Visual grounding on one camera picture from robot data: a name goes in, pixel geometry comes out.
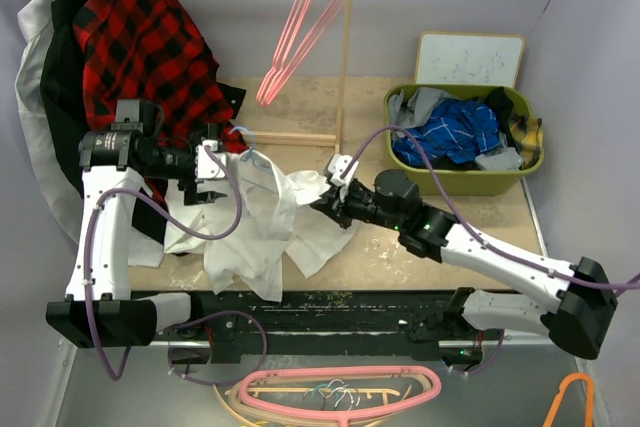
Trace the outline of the light blue wire hanger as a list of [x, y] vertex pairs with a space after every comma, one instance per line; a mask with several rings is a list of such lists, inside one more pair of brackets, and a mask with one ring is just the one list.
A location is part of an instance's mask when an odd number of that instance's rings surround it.
[[278, 195], [278, 181], [273, 171], [273, 165], [257, 151], [256, 135], [244, 126], [233, 127], [231, 133], [239, 133], [241, 136], [249, 138], [248, 151], [240, 155], [236, 164], [240, 189], [245, 193], [248, 193], [250, 189], [259, 189], [269, 194]]

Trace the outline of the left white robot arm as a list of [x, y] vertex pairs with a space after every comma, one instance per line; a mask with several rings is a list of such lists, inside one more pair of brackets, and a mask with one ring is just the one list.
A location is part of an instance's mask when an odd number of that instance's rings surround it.
[[213, 202], [214, 193], [197, 190], [222, 180], [227, 152], [223, 127], [206, 129], [172, 146], [161, 138], [161, 108], [144, 100], [121, 100], [115, 120], [90, 131], [79, 145], [84, 185], [81, 238], [65, 298], [50, 302], [46, 321], [79, 348], [150, 344], [171, 327], [184, 339], [202, 334], [204, 312], [186, 293], [160, 293], [134, 299], [129, 282], [129, 247], [136, 204], [160, 212], [148, 179], [175, 180], [188, 205]]

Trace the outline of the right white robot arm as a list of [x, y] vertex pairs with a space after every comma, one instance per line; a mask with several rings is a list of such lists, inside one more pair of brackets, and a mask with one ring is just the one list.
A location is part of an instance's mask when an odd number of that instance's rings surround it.
[[444, 316], [452, 336], [514, 330], [544, 336], [575, 357], [599, 356], [618, 306], [599, 262], [537, 255], [467, 227], [423, 201], [402, 170], [379, 173], [373, 188], [357, 180], [332, 186], [311, 207], [342, 228], [361, 221], [394, 230], [416, 257], [462, 267], [509, 287], [507, 293], [458, 289]]

